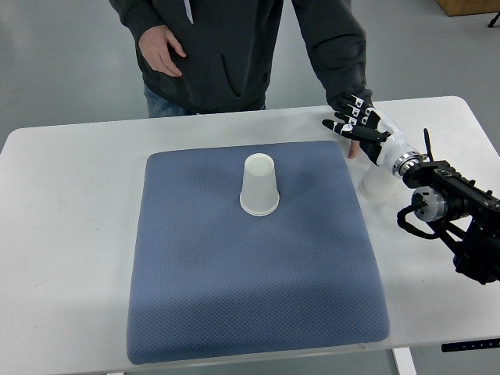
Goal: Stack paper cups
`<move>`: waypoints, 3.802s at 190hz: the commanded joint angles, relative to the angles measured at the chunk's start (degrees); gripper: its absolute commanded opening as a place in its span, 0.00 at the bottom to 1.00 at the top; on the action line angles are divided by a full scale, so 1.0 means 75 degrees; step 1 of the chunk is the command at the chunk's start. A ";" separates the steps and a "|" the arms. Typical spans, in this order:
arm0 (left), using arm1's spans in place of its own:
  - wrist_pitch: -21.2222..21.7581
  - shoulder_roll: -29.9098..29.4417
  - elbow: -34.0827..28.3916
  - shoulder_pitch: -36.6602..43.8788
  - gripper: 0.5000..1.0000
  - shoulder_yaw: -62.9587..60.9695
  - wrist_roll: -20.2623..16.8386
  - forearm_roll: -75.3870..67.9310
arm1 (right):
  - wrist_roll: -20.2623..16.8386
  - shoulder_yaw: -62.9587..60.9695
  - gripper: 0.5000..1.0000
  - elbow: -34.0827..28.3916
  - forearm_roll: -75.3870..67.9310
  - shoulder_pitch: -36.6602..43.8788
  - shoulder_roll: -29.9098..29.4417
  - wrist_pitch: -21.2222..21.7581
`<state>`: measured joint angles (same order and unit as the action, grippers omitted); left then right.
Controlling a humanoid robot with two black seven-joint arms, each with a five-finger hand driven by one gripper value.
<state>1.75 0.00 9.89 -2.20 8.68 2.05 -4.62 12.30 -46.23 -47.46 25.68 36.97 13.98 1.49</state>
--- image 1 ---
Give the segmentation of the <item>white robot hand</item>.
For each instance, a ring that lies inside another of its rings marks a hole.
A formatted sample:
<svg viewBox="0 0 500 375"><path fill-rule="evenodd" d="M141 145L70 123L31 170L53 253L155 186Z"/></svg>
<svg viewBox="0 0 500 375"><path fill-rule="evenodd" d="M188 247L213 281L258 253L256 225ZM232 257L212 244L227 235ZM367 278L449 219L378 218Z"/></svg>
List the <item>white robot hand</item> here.
<svg viewBox="0 0 500 375"><path fill-rule="evenodd" d="M382 110L355 95L342 95L338 106L341 112L336 111L334 115L343 123L325 119L322 124L344 138L362 141L362 150L373 164L385 166L395 177L403 177L423 162L424 156L406 142L404 133ZM357 125L359 117L364 127Z"/></svg>

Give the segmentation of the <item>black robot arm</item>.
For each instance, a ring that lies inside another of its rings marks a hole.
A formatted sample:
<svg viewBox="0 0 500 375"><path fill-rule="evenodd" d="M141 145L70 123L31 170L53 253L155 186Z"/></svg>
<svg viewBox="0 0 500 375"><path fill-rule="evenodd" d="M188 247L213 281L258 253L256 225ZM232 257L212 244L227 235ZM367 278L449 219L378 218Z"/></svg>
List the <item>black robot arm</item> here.
<svg viewBox="0 0 500 375"><path fill-rule="evenodd" d="M357 141L375 167L383 167L412 189L411 203L397 214L397 224L419 238L440 239L452 251L457 273L488 284L499 279L499 200L462 176L449 162L434 159L430 135L426 151L406 142L395 122L368 101L342 94L336 118L323 125Z"/></svg>

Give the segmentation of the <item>person's left hand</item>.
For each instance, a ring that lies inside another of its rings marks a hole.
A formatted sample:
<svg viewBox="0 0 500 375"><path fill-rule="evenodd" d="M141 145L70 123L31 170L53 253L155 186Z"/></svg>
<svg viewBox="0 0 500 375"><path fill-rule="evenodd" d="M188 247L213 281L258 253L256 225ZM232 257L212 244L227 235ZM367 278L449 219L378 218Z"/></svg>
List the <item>person's left hand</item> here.
<svg viewBox="0 0 500 375"><path fill-rule="evenodd" d="M354 159L360 152L360 143L358 141L351 141L348 150L348 158Z"/></svg>

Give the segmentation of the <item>person's right hand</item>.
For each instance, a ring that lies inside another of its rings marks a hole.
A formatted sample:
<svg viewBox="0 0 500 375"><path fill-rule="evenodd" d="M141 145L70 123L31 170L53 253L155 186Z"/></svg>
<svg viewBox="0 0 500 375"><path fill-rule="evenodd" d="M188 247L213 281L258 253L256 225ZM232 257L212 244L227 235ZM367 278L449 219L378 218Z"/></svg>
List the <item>person's right hand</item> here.
<svg viewBox="0 0 500 375"><path fill-rule="evenodd" d="M137 45L142 56L154 71L164 73L169 77L182 76L181 70L172 60L170 51L181 58L186 58L187 54L167 26L161 25L147 29L138 39Z"/></svg>

